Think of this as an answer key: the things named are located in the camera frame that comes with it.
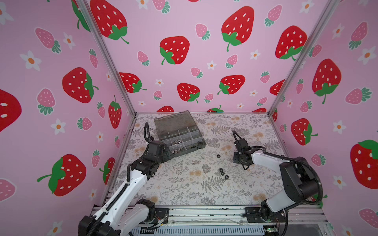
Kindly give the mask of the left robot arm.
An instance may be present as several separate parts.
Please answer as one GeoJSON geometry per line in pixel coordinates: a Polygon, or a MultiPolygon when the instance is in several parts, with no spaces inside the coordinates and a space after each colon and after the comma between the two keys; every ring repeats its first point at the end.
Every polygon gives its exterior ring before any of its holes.
{"type": "Polygon", "coordinates": [[[130,203],[138,191],[157,172],[161,163],[168,161],[169,148],[150,135],[145,123],[144,138],[147,146],[142,156],[128,165],[127,177],[110,200],[93,216],[84,216],[79,222],[80,236],[127,236],[141,222],[155,219],[155,204],[140,200],[133,207],[130,203]]]}

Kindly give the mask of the clear plastic organizer box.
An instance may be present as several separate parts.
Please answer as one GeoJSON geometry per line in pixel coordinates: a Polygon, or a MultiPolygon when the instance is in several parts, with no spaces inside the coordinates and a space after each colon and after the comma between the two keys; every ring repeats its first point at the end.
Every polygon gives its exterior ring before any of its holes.
{"type": "Polygon", "coordinates": [[[156,118],[154,123],[159,141],[165,143],[171,151],[182,148],[182,151],[174,154],[174,157],[206,148],[202,132],[189,111],[156,118]],[[181,140],[182,143],[175,145],[176,140],[181,140]],[[191,148],[195,143],[198,143],[198,146],[191,148]]]}

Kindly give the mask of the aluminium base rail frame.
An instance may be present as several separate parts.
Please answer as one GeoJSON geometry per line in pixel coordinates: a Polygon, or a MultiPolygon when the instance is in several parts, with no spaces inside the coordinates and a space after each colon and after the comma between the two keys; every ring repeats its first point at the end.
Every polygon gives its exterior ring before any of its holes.
{"type": "Polygon", "coordinates": [[[162,206],[137,204],[124,212],[85,216],[79,235],[94,236],[332,236],[322,209],[302,205],[263,220],[259,206],[162,206]]]}

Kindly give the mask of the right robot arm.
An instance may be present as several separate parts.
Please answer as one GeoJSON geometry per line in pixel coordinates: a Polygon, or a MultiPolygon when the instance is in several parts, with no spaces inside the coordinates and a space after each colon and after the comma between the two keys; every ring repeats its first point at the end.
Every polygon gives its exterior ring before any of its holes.
{"type": "Polygon", "coordinates": [[[270,153],[263,146],[249,146],[246,139],[234,130],[232,135],[237,151],[233,162],[248,170],[252,165],[264,166],[281,175],[283,190],[262,201],[256,214],[263,221],[273,221],[281,213],[297,206],[319,205],[323,187],[319,175],[303,157],[289,158],[270,153]]]}

